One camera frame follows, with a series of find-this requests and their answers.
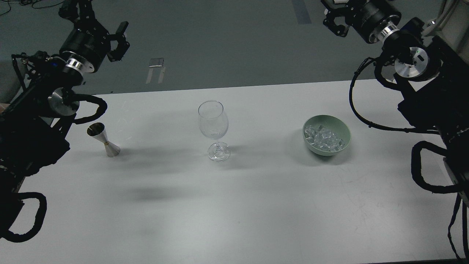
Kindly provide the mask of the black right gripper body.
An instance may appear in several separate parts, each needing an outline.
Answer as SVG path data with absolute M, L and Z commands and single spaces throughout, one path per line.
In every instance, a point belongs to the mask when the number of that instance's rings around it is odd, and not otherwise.
M 325 18 L 334 18 L 338 25 L 348 25 L 362 39 L 373 44 L 384 42 L 398 30 L 402 14 L 387 0 L 348 0 L 341 7 L 333 7 L 330 0 L 322 0 Z

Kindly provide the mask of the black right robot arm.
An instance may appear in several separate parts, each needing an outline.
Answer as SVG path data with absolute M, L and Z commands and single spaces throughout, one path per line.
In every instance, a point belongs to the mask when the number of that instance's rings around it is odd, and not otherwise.
M 411 175 L 424 190 L 456 194 L 451 230 L 462 212 L 462 236 L 468 257 L 468 1 L 444 0 L 435 20 L 412 18 L 403 27 L 402 14 L 388 0 L 346 0 L 332 7 L 323 0 L 323 25 L 340 37 L 353 28 L 368 44 L 382 43 L 382 53 L 366 58 L 354 72 L 348 94 L 355 116 L 369 128 L 405 133 L 438 134 L 445 147 L 418 142 L 411 151 Z M 394 128 L 362 117 L 353 104 L 358 76 L 371 63 L 375 79 L 385 88 L 399 91 L 403 101 L 399 112 L 411 125 Z M 438 186 L 425 181 L 421 172 L 421 151 L 443 157 L 452 185 Z

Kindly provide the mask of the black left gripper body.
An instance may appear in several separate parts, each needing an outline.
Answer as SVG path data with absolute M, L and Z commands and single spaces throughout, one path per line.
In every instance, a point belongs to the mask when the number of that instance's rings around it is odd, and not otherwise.
M 59 16 L 73 23 L 60 48 L 60 58 L 67 67 L 80 73 L 97 72 L 107 52 L 112 50 L 111 42 L 119 41 L 119 36 L 110 34 L 97 20 L 91 0 L 64 0 Z

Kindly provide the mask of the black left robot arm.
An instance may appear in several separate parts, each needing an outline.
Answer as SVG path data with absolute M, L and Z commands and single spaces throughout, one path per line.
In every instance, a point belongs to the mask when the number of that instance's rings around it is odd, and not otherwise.
M 24 180 L 55 164 L 69 151 L 70 127 L 86 124 L 106 112 L 107 103 L 73 91 L 84 73 L 95 73 L 105 58 L 121 61 L 130 47 L 128 21 L 114 34 L 95 17 L 90 0 L 65 0 L 59 16 L 73 30 L 59 52 L 11 55 L 22 93 L 1 112 L 1 238 L 26 242 L 42 228 L 47 199 L 39 192 L 20 192 Z

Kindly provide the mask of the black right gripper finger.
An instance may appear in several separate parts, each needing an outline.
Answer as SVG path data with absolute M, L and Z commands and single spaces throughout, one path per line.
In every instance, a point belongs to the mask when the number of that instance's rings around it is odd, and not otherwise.
M 350 28 L 348 25 L 338 25 L 334 18 L 325 18 L 323 25 L 339 37 L 346 37 Z

